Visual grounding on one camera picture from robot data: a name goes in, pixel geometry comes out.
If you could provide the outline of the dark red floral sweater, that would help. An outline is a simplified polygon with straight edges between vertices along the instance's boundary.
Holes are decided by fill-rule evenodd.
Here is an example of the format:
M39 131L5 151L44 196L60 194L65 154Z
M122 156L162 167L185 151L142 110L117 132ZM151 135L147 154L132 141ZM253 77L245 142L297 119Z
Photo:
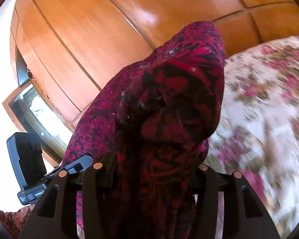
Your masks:
M106 194L111 238L189 235L190 179L219 123L224 64L218 29L191 23L118 72L81 117L62 164L117 153L117 182Z

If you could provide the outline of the floral bed quilt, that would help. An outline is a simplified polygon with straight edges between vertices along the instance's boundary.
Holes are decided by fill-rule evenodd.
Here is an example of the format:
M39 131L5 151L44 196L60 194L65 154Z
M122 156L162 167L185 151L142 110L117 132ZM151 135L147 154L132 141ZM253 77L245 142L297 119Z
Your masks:
M240 170L286 238L299 221L299 35L225 57L208 143L205 160Z

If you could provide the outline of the wooden wardrobe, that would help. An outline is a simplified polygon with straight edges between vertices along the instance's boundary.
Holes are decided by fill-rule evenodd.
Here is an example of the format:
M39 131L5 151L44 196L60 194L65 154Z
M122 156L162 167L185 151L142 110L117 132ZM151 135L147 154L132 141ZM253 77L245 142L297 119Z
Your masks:
M13 69L70 128L124 66L147 57L185 25L213 22L231 56L299 34L298 0L16 0Z

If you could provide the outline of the window with wooden frame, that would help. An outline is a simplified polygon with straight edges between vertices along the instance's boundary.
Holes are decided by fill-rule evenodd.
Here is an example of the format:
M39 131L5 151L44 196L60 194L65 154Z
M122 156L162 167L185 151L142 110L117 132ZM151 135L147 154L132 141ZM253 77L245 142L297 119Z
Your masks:
M34 80L16 88L2 103L20 132L40 137L43 158L53 167L62 162L74 132L59 110Z

